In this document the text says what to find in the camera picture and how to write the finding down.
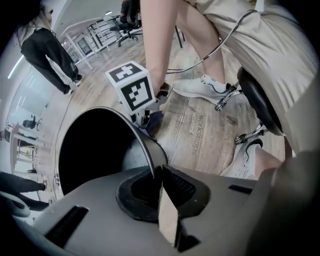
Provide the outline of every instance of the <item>chair wheel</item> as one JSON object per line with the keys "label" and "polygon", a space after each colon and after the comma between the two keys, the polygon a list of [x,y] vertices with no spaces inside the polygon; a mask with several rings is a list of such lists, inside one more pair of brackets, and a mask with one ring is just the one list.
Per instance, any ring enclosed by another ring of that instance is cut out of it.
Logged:
{"label": "chair wheel", "polygon": [[219,101],[217,103],[217,105],[215,105],[214,110],[215,111],[220,111],[220,110],[222,110],[223,107],[224,107],[223,104]]}
{"label": "chair wheel", "polygon": [[236,137],[234,140],[234,143],[236,145],[242,144],[242,143],[246,143],[247,142],[247,137],[245,134],[241,134],[240,136]]}

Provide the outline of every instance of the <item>vent slot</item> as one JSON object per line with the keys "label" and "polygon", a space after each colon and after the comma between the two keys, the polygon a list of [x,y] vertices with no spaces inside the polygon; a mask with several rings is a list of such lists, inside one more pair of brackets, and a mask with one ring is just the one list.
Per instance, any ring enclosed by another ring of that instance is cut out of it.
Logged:
{"label": "vent slot", "polygon": [[63,248],[80,222],[88,213],[88,209],[74,206],[47,234],[46,238]]}
{"label": "vent slot", "polygon": [[229,187],[230,190],[238,191],[240,193],[244,193],[247,195],[250,195],[252,192],[252,188],[245,187],[245,186],[239,186],[239,185],[231,185]]}

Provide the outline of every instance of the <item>office chair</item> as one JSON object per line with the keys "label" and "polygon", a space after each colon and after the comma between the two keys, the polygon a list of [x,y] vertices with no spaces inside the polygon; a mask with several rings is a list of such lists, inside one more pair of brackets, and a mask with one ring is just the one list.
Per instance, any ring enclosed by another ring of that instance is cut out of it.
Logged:
{"label": "office chair", "polygon": [[36,116],[35,115],[31,115],[31,118],[33,118],[33,120],[24,120],[22,123],[22,126],[25,128],[30,128],[30,129],[34,129],[36,127],[36,130],[38,130],[38,126],[40,124],[41,118],[39,119],[38,122],[36,122]]}
{"label": "office chair", "polygon": [[[134,33],[131,34],[130,32],[132,30],[137,30],[141,28],[141,20],[138,19],[138,14],[140,12],[140,1],[139,0],[129,0],[129,10],[126,16],[127,23],[120,23],[118,24],[115,22],[115,26],[110,27],[110,31],[123,31],[125,36],[123,36],[120,41],[118,42],[118,47],[121,46],[121,42],[127,39],[135,39],[136,41],[139,41],[138,37],[139,35],[142,35],[142,33]],[[120,15],[112,16],[109,21],[116,20]]]}

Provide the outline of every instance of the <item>white desk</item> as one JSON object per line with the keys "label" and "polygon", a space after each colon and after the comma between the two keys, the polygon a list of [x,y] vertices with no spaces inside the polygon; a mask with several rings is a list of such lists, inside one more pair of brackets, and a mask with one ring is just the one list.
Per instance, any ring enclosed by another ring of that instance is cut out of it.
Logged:
{"label": "white desk", "polygon": [[32,134],[33,136],[37,137],[37,133],[36,132],[34,132],[34,131],[30,130],[30,129],[27,129],[27,128],[19,125],[19,124],[16,124],[12,128],[11,134],[10,134],[10,165],[11,165],[11,173],[14,174],[14,175],[19,174],[19,175],[24,175],[24,176],[28,176],[28,177],[41,177],[42,175],[38,174],[38,173],[25,173],[25,172],[15,171],[15,167],[16,167],[17,161],[30,163],[30,164],[35,164],[36,163],[32,159],[28,160],[28,159],[20,159],[19,158],[18,140],[25,141],[27,143],[33,144],[35,146],[40,146],[40,147],[41,146],[43,147],[45,145],[43,142],[36,141],[36,140],[33,140],[33,139],[30,139],[30,138],[27,138],[25,136],[20,135],[19,134],[20,130],[28,132],[28,133]]}

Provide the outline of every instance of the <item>black pants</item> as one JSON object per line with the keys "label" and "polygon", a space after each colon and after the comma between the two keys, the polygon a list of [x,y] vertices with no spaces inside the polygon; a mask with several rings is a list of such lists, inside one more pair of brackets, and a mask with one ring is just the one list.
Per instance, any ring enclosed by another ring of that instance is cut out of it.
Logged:
{"label": "black pants", "polygon": [[69,92],[70,86],[66,85],[53,70],[46,55],[57,63],[61,70],[70,77],[72,81],[77,80],[79,76],[77,66],[61,46],[58,39],[48,29],[41,28],[35,31],[24,41],[21,52],[32,66],[64,94]]}
{"label": "black pants", "polygon": [[32,211],[41,212],[49,206],[47,202],[30,199],[20,193],[44,191],[44,184],[10,173],[0,172],[0,190],[20,198]]}

